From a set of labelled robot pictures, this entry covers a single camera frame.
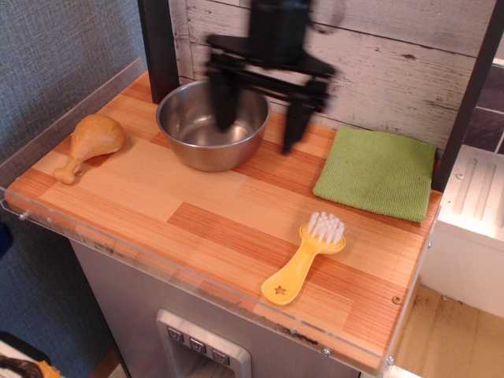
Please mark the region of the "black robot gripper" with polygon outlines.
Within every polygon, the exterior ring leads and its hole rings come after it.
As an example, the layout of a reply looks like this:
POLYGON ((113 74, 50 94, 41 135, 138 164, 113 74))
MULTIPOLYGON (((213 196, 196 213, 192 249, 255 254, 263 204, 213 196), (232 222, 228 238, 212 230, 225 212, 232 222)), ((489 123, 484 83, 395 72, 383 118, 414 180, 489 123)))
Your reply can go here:
POLYGON ((242 90, 288 104, 283 154, 302 139, 312 114, 324 110, 336 70, 305 49, 311 10, 310 1, 252 1, 245 36, 207 37, 210 99, 222 132, 237 118, 242 90))

